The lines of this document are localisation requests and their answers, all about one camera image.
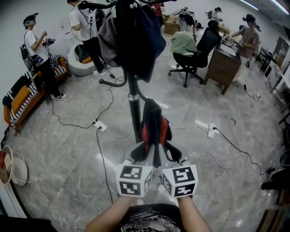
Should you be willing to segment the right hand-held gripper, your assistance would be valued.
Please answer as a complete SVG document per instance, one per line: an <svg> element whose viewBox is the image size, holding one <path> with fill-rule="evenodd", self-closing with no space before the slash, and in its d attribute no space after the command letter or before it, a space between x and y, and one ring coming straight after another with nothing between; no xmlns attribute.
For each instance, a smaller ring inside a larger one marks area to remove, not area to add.
<svg viewBox="0 0 290 232"><path fill-rule="evenodd" d="M162 184L173 198L191 196L198 185L198 173L195 164L189 161L179 163L182 152L173 145L158 145Z"/></svg>

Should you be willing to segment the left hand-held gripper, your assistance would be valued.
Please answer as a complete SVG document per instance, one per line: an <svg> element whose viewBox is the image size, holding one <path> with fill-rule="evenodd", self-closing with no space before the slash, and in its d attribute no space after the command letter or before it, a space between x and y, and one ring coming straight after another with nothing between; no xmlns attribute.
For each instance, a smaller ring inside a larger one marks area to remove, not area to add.
<svg viewBox="0 0 290 232"><path fill-rule="evenodd" d="M128 148L122 164L117 165L116 183L118 193L124 196L143 197L152 184L155 145L152 144L148 156L145 142Z"/></svg>

